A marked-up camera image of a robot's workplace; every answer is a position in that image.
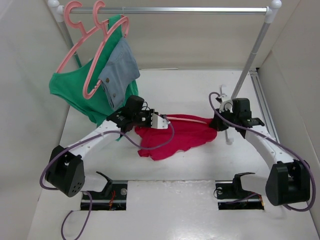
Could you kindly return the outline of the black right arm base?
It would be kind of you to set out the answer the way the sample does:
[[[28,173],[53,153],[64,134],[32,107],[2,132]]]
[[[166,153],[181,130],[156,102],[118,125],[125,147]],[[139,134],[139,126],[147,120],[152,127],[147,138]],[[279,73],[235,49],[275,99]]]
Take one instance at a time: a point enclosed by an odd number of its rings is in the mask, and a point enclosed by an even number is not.
[[[242,187],[241,177],[253,174],[237,173],[232,180],[215,181],[213,196],[218,200],[218,210],[265,210],[262,196]]]

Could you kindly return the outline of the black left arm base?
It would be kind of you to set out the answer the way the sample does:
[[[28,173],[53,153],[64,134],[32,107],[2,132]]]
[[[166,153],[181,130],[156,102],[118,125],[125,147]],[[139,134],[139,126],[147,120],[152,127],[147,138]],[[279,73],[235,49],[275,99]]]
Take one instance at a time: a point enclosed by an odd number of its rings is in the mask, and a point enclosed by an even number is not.
[[[102,172],[85,176],[80,210],[125,211],[127,207],[128,181],[112,180]]]

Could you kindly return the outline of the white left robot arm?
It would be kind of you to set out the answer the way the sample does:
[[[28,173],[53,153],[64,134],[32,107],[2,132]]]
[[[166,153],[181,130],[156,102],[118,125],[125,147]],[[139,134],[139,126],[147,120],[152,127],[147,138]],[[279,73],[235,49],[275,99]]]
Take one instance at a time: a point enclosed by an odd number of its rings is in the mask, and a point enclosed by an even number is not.
[[[67,147],[56,146],[40,177],[40,185],[46,190],[59,190],[71,198],[84,189],[85,157],[99,151],[133,127],[153,126],[154,109],[143,110],[144,99],[132,95],[125,105],[109,115],[95,130]]]

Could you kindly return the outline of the red t shirt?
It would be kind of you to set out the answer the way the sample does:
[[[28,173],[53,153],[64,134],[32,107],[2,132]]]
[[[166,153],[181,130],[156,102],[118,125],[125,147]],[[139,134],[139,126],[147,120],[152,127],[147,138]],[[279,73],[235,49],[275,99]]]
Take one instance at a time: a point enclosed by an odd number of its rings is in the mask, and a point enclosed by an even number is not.
[[[202,124],[188,121],[169,120],[174,128],[153,129],[147,127],[136,127],[135,133],[141,137],[140,145],[146,149],[140,149],[138,154],[140,157],[151,158],[154,161],[167,159],[177,152],[186,152],[191,148],[202,146],[213,141],[218,132],[209,127],[209,124]],[[160,144],[170,142],[156,149],[150,149]]]

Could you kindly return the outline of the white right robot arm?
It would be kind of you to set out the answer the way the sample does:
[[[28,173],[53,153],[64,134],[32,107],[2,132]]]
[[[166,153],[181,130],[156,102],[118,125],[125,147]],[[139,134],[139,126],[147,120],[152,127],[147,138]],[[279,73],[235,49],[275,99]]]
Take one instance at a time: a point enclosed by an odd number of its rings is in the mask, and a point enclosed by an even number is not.
[[[218,94],[220,104],[214,108],[214,117],[210,127],[218,132],[234,128],[249,142],[268,166],[269,175],[263,177],[256,172],[243,172],[234,175],[231,191],[237,197],[243,197],[249,191],[266,195],[273,206],[284,206],[296,211],[292,204],[306,202],[307,207],[299,212],[310,210],[316,200],[316,183],[309,164],[294,151],[278,143],[264,122],[252,116],[248,98],[230,99]]]

